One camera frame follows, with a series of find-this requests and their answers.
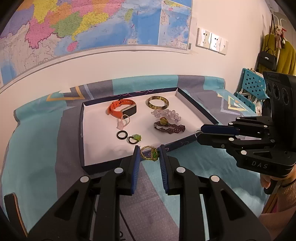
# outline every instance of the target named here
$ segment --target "watch screen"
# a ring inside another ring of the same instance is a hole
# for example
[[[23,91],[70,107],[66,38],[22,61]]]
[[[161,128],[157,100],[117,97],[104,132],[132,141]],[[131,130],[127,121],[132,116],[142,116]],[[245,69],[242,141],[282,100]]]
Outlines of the watch screen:
[[[128,116],[132,116],[133,114],[135,114],[137,112],[137,106],[135,105],[134,107],[131,107],[125,111],[122,112],[123,115],[128,115]]]

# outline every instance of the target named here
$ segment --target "blue plastic basket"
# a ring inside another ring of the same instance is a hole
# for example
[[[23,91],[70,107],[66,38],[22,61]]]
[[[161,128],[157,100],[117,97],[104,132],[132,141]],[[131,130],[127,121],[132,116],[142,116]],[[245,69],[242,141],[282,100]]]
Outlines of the blue plastic basket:
[[[244,79],[242,82],[242,89],[256,96],[257,99],[265,100],[269,98],[265,94],[266,85],[265,85],[264,79],[248,69],[244,69]]]
[[[246,106],[248,106],[252,111],[255,112],[255,104],[252,101],[248,100],[246,97],[241,95],[239,92],[237,92],[237,98],[239,100],[241,100]]]

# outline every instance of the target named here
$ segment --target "hand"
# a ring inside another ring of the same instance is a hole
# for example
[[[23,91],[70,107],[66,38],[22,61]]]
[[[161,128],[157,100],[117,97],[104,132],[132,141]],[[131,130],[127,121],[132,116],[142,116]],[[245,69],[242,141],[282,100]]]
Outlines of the hand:
[[[289,175],[287,175],[285,178],[277,178],[277,177],[272,177],[265,174],[260,174],[260,183],[263,188],[269,188],[271,180],[275,180],[275,181],[283,180],[282,185],[285,185],[293,182],[295,179],[296,179],[296,165],[292,168]]]

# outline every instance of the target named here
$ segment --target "map border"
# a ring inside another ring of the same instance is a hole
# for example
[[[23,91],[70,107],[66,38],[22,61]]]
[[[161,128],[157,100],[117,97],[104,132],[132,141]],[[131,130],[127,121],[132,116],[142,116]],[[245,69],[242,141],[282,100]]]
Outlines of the map border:
[[[13,84],[17,83],[18,81],[24,79],[25,77],[36,73],[39,70],[45,69],[47,67],[63,63],[65,61],[71,60],[71,59],[76,59],[80,57],[85,57],[89,55],[95,55],[95,54],[100,54],[100,53],[109,53],[109,52],[122,52],[122,51],[159,51],[159,52],[176,52],[176,53],[184,53],[184,54],[191,54],[192,50],[188,49],[189,45],[189,37],[190,37],[190,28],[191,28],[191,21],[192,21],[192,6],[193,6],[193,0],[191,0],[191,7],[188,7],[191,9],[191,14],[190,14],[190,23],[189,23],[189,29],[188,29],[188,43],[187,43],[187,48],[182,49],[178,47],[172,47],[172,46],[160,46],[160,45],[109,45],[109,46],[102,46],[102,47],[96,47],[96,48],[90,48],[90,49],[85,49],[81,51],[77,51],[75,53],[68,53],[65,55],[61,55],[58,57],[54,57],[45,63],[40,63],[23,73],[19,74],[16,76],[14,79],[12,79],[10,82],[7,84],[3,84],[3,79],[2,79],[2,74],[0,70],[0,94],[5,91],[7,88],[12,86]]]

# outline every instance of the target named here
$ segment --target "map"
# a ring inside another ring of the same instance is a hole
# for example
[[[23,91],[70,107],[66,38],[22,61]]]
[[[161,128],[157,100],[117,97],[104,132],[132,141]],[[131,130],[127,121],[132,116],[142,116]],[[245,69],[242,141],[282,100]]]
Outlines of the map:
[[[2,85],[45,61],[92,48],[187,49],[191,7],[192,0],[24,0],[0,35]]]

